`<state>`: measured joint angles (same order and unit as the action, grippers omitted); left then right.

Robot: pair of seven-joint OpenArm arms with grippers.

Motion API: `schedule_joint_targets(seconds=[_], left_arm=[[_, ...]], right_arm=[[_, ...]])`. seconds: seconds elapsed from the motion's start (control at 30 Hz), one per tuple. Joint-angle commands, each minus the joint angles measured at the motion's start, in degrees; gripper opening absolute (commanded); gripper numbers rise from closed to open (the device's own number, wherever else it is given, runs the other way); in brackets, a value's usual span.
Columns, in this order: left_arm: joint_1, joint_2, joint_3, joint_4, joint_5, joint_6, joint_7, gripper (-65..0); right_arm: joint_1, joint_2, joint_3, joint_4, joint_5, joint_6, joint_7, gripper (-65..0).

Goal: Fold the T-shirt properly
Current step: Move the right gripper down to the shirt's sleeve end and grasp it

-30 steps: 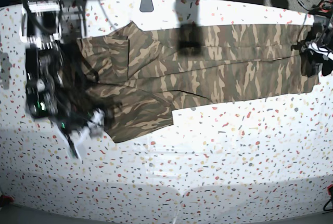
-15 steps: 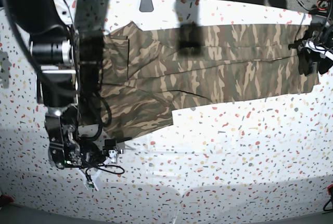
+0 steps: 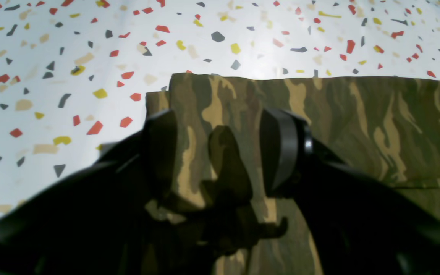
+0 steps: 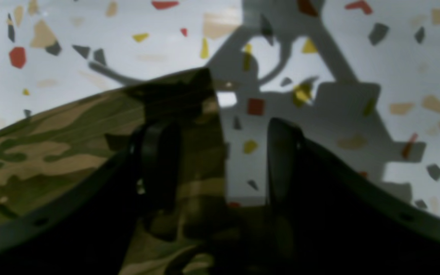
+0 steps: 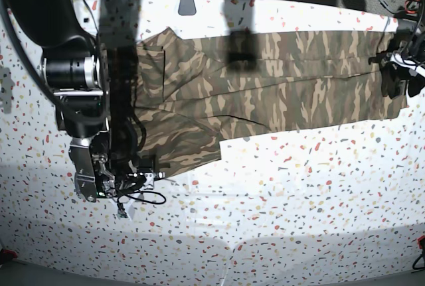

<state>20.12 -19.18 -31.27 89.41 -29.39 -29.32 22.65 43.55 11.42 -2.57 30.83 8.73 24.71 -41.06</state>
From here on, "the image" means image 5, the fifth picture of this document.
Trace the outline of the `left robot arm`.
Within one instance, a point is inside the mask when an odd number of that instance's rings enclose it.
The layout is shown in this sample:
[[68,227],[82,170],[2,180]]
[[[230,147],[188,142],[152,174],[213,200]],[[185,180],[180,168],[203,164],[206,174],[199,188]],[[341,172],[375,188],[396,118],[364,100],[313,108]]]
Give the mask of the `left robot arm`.
[[399,11],[390,10],[384,0],[378,1],[394,16],[417,17],[415,21],[403,19],[388,49],[375,58],[382,70],[382,94],[391,99],[414,97],[424,88],[424,0],[406,0]]

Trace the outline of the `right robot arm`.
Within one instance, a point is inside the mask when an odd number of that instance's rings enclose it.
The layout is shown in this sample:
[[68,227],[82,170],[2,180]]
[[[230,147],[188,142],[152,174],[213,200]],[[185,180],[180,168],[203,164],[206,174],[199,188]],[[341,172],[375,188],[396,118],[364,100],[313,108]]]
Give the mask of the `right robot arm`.
[[71,136],[76,192],[142,201],[164,178],[133,104],[136,51],[107,49],[78,22],[73,0],[1,0],[6,33],[23,66]]

